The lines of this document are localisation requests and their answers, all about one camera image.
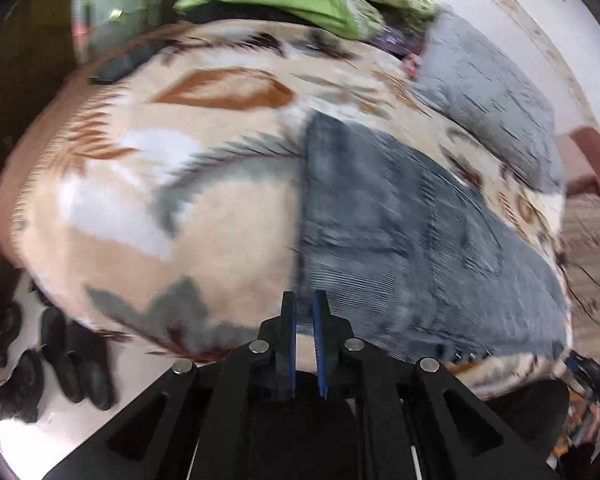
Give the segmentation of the grey denim pants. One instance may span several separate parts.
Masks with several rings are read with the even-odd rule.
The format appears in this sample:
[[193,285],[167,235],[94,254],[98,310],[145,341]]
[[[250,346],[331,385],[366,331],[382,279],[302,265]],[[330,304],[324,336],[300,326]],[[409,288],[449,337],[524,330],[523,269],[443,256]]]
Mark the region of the grey denim pants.
[[474,188],[388,133],[306,130],[299,286],[398,359],[459,363],[567,345],[550,265]]

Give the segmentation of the black shoes pile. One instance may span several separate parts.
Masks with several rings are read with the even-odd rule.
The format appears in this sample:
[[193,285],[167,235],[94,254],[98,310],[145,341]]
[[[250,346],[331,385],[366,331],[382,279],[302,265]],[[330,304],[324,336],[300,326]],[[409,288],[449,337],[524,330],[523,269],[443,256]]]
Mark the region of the black shoes pile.
[[67,318],[37,284],[30,292],[44,310],[38,324],[38,345],[22,352],[15,368],[0,385],[0,422],[18,419],[38,421],[38,404],[44,388],[44,366],[48,364],[65,398],[79,404],[89,400],[108,411],[117,401],[107,341],[83,324]]

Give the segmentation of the beige leaf-print blanket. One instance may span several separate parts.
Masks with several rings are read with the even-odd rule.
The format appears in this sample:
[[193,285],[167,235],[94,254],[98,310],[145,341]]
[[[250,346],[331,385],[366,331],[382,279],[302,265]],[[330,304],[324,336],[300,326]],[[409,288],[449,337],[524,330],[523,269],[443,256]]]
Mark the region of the beige leaf-print blanket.
[[567,345],[451,363],[480,396],[550,374],[572,341],[555,252],[564,188],[530,188],[414,95],[399,61],[302,25],[164,28],[168,45],[109,86],[73,76],[0,181],[0,243],[72,318],[212,361],[298,297],[298,362],[314,369],[299,286],[306,130],[316,114],[388,133],[477,190],[555,272]]

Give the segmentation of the brown pink sofa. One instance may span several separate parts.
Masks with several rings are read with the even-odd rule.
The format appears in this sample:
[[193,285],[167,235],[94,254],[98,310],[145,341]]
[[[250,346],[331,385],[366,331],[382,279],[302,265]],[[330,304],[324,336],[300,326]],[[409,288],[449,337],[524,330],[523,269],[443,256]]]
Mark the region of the brown pink sofa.
[[600,133],[582,127],[558,139],[567,175],[560,258],[583,315],[600,322]]

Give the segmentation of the grey quilted pillow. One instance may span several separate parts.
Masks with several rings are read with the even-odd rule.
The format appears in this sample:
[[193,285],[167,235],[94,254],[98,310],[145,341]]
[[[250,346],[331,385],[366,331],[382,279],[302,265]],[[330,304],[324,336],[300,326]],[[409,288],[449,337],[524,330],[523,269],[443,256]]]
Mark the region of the grey quilted pillow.
[[470,132],[530,188],[559,193],[564,187],[552,104],[464,18],[446,9],[438,13],[426,33],[413,92]]

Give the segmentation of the black remote on bed edge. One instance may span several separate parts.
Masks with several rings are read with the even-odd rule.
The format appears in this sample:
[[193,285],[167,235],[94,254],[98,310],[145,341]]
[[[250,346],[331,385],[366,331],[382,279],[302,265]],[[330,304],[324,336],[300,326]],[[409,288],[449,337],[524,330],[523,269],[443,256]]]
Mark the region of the black remote on bed edge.
[[128,52],[116,56],[102,64],[96,72],[88,77],[91,84],[115,84],[132,74],[140,66],[148,62],[154,55],[168,45],[166,41],[154,40],[146,44],[138,44]]

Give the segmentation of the purple patterned cloth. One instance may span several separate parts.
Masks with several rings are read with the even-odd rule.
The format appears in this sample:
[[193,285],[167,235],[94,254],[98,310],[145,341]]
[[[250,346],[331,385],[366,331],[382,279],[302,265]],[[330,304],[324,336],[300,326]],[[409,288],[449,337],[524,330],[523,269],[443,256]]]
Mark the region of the purple patterned cloth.
[[410,55],[421,55],[424,48],[424,37],[414,32],[402,30],[386,25],[382,31],[370,40],[370,44],[383,50],[399,60]]

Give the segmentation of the stained glass door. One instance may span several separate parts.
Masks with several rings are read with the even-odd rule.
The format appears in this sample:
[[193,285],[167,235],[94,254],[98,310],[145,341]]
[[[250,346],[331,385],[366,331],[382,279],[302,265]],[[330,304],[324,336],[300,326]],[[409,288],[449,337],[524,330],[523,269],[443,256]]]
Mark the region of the stained glass door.
[[72,39],[80,64],[172,20],[169,0],[71,0]]

